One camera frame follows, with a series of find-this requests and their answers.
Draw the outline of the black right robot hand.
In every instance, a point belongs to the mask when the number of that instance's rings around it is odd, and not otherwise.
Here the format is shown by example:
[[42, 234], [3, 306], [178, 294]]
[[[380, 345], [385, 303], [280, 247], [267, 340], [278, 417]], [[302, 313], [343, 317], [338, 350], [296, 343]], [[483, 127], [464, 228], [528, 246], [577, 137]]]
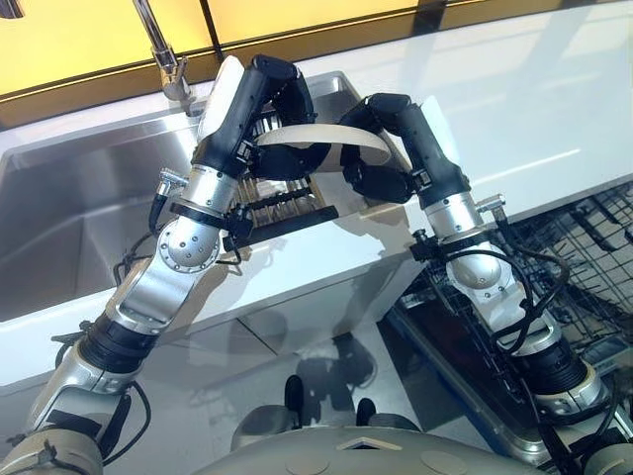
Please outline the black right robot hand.
[[358, 194], [396, 204], [403, 204], [417, 194], [427, 207], [471, 190], [468, 178], [441, 149], [420, 107], [409, 96], [393, 93], [367, 96], [338, 123], [375, 135], [388, 132], [399, 137], [412, 165], [408, 172], [386, 165], [369, 165], [361, 158], [358, 145], [345, 145], [340, 155], [343, 176]]

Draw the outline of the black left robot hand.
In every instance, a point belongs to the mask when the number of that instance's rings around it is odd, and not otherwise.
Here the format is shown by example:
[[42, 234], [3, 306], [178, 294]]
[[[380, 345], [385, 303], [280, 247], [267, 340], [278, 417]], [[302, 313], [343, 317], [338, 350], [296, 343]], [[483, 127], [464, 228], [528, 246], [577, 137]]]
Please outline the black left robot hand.
[[234, 179], [248, 171], [264, 179], [291, 181], [315, 172], [330, 152], [327, 142], [296, 148], [288, 140], [259, 145], [254, 128], [271, 104], [284, 128], [313, 125], [317, 114], [306, 80], [292, 62], [264, 54], [244, 67], [234, 57], [221, 64], [199, 123], [191, 163]]

